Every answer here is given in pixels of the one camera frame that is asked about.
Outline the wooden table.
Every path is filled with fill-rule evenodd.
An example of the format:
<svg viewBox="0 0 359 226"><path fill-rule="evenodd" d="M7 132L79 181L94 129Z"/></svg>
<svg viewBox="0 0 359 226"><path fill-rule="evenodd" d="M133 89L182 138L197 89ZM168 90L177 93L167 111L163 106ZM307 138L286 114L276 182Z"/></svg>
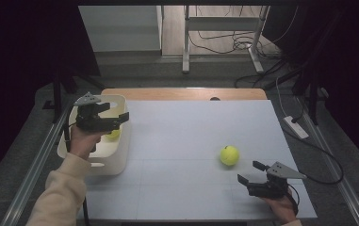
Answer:
<svg viewBox="0 0 359 226"><path fill-rule="evenodd" d="M262 89L223 88L130 88L104 89L103 95L122 95L127 100L138 101L221 101L267 100Z"/></svg>

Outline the white cabinet panel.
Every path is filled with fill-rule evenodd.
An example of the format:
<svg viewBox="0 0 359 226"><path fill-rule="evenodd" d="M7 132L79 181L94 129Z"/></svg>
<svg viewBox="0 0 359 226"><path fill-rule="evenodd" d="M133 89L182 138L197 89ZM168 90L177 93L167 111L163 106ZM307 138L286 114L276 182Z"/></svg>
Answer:
<svg viewBox="0 0 359 226"><path fill-rule="evenodd" d="M161 6L81 6L94 52L159 51Z"/></svg>

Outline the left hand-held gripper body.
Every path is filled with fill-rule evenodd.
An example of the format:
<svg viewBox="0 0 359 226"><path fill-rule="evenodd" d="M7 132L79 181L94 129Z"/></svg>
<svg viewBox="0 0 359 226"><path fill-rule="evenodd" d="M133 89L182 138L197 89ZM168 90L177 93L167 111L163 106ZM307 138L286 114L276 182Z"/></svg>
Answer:
<svg viewBox="0 0 359 226"><path fill-rule="evenodd" d="M120 128L121 124L118 118L101 118L100 113L96 113L96 105L100 103L101 99L90 92L74 102L73 105L77 107L75 122L78 128L91 133L110 133Z"/></svg>

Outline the white power strip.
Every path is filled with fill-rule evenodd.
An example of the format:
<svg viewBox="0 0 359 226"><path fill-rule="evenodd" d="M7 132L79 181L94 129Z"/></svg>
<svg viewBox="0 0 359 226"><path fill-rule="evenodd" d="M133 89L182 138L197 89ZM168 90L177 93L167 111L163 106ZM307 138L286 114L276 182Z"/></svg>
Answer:
<svg viewBox="0 0 359 226"><path fill-rule="evenodd" d="M298 138L305 139L309 137L306 131L295 121L293 117L286 116L284 117L284 121L287 126L292 130L292 132L297 135Z"/></svg>

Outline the white plastic basket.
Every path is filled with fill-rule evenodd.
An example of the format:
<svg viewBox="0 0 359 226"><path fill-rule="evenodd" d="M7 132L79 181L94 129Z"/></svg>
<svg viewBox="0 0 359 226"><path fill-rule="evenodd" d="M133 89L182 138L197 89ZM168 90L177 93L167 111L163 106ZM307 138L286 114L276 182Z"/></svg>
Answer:
<svg viewBox="0 0 359 226"><path fill-rule="evenodd" d="M95 96L102 103L110 103L110 109L99 114L101 118L118 118L120 114L128 112L126 99L121 95ZM68 119L69 125L76 125L76 115L77 107L73 106ZM91 175L117 175L124 170L129 150L130 126L130 121L121 123L121 134L116 139L108 139L106 135L101 137L101 141L90 152Z"/></svg>

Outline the person's left hand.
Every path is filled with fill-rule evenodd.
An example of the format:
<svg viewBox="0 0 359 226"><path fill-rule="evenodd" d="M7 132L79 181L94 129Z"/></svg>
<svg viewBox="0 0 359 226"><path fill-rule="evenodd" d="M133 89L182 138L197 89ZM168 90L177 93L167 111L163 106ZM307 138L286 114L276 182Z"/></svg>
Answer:
<svg viewBox="0 0 359 226"><path fill-rule="evenodd" d="M90 152L95 145L101 141L101 137L104 134L104 132L86 132L76 125L73 125L71 127L70 153L87 160L90 156Z"/></svg>

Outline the black tripod stand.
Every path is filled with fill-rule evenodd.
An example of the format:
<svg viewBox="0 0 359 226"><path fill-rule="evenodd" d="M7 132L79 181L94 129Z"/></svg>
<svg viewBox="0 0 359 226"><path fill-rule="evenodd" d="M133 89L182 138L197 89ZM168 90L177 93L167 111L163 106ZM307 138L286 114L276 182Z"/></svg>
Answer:
<svg viewBox="0 0 359 226"><path fill-rule="evenodd" d="M56 72L52 78L53 84L53 100L47 101L44 105L44 109L53 109L54 110L54 118L53 123L56 123L57 120L62 115L62 94L61 89L65 89L68 93L73 94L78 90L78 86L74 81L74 77L77 76L80 79L86 81L87 83L95 86L99 90L103 90L106 88L105 85L96 81L89 75L85 75L82 73L59 73Z"/></svg>
<svg viewBox="0 0 359 226"><path fill-rule="evenodd" d="M318 69L311 62L302 65L302 74L296 80L292 92L295 95L302 95L308 92L306 97L308 103L308 116L314 125L318 125L317 106L320 97L318 96Z"/></svg>

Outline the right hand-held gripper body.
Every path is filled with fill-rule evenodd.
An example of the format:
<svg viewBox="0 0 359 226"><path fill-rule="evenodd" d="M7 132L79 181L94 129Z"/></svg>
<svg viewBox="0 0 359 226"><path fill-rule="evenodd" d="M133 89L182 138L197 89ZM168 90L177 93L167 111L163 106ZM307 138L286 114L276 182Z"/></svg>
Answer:
<svg viewBox="0 0 359 226"><path fill-rule="evenodd" d="M288 191L288 179L306 179L307 176L280 163L275 162L272 166L253 161L253 166L267 174L267 181L263 184L246 183L250 196L281 199Z"/></svg>

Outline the person's right hand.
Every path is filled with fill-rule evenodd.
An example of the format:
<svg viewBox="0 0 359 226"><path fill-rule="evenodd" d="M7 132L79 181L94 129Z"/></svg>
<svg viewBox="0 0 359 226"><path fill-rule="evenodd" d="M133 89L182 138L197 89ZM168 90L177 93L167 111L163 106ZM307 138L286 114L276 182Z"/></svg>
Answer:
<svg viewBox="0 0 359 226"><path fill-rule="evenodd" d="M296 222L298 220L296 214L294 213L293 203L288 197L276 200L263 198L263 201L270 207L271 211L282 225Z"/></svg>

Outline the white table board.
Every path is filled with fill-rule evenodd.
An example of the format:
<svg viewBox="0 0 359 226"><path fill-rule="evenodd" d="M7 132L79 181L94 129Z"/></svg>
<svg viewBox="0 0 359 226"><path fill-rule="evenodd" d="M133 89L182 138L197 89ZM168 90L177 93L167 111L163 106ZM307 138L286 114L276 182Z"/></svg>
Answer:
<svg viewBox="0 0 359 226"><path fill-rule="evenodd" d="M131 101L128 160L117 176L90 176L92 219L248 221L272 219L237 177L263 183L253 161L296 166L270 101ZM239 150L233 166L225 146Z"/></svg>

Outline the white metal stand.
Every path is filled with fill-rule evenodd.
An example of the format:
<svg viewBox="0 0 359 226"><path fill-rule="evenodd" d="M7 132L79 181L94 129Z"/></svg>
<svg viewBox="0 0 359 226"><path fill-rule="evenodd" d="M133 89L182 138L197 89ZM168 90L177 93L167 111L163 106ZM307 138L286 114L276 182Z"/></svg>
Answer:
<svg viewBox="0 0 359 226"><path fill-rule="evenodd" d="M262 6L255 17L190 17L189 6L185 6L184 48L182 72L189 73L189 32L190 31L246 31L253 32L253 42L247 45L249 55L257 73L264 69L257 55L257 44L262 34L269 6Z"/></svg>

